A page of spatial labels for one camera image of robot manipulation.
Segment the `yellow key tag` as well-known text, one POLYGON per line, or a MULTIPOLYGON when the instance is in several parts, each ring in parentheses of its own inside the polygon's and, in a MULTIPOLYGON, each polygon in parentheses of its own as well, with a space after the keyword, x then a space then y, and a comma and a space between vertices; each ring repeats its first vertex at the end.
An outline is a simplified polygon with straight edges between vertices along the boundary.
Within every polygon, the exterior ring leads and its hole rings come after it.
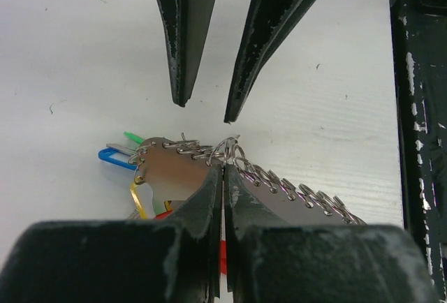
POLYGON ((130 219, 163 219, 173 211, 171 201, 147 182, 133 182, 130 194, 135 203, 130 219))

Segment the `green key tag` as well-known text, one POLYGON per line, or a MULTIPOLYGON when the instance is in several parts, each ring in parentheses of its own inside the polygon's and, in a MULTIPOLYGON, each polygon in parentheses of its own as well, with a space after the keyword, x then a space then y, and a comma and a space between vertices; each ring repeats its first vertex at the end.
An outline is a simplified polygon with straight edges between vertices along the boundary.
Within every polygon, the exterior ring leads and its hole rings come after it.
POLYGON ((127 139, 129 139, 130 141, 135 142, 137 144, 141 144, 145 141, 144 138, 142 138, 134 133, 128 132, 128 131, 123 132, 123 134, 127 139))

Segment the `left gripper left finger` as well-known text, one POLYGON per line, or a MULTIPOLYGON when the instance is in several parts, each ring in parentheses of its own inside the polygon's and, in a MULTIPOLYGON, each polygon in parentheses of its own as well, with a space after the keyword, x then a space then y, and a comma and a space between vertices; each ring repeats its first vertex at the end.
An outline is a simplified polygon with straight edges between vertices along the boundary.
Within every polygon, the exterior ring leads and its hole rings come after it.
POLYGON ((205 181, 178 209, 153 222, 150 284, 156 302, 213 302, 220 297, 223 168, 213 165, 205 181))

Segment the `metal key holder red handle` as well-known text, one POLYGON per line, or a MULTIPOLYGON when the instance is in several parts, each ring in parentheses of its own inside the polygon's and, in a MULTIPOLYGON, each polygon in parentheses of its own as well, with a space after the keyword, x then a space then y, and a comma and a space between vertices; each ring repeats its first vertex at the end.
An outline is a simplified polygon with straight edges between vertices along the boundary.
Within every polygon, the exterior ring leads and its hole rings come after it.
POLYGON ((265 207, 286 226, 364 224, 338 197, 304 184, 294 186, 250 163, 236 138, 226 138, 217 146, 149 138, 131 151, 129 164, 135 167, 132 186, 149 184, 171 214, 168 225, 175 237, 162 242, 174 249, 170 271, 182 276, 220 275, 221 258, 226 255, 219 237, 223 195, 235 202, 247 194, 249 204, 265 207), (181 206, 178 215, 173 214, 174 201, 181 206))

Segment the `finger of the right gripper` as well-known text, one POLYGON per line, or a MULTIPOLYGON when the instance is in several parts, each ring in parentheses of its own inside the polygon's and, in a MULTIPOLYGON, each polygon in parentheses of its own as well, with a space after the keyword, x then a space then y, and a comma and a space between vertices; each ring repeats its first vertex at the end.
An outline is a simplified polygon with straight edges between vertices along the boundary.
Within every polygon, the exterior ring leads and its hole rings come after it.
POLYGON ((262 67, 316 0, 251 0, 224 121, 237 120, 262 67))
POLYGON ((163 24, 173 103, 191 98, 216 0, 157 0, 163 24))

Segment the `silver key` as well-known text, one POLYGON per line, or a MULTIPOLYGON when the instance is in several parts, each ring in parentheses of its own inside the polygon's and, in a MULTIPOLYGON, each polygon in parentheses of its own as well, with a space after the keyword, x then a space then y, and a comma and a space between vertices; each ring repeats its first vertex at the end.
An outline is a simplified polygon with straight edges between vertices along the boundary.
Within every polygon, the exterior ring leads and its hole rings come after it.
POLYGON ((110 149, 114 149, 117 152, 120 152, 122 154, 126 154, 126 155, 133 155, 134 153, 136 153, 136 149, 134 148, 129 148, 129 147, 125 147, 123 145, 117 144, 117 143, 107 143, 106 144, 107 148, 110 149))

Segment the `blue key tag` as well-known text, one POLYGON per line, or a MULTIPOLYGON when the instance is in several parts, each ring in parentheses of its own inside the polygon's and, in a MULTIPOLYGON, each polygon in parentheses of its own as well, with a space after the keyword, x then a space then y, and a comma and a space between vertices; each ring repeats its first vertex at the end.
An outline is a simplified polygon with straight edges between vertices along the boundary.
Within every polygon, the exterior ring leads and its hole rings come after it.
POLYGON ((135 170, 135 164, 129 164, 129 156, 113 148, 105 148, 98 152, 98 158, 106 163, 110 163, 128 170, 135 170))

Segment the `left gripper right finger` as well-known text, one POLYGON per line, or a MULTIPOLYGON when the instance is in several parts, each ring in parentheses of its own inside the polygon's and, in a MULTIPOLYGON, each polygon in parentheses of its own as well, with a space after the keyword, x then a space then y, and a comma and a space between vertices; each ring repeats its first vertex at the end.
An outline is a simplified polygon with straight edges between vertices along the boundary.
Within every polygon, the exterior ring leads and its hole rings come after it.
POLYGON ((267 302, 274 266, 265 238, 286 222, 254 196, 235 166, 223 175, 228 290, 234 302, 267 302))

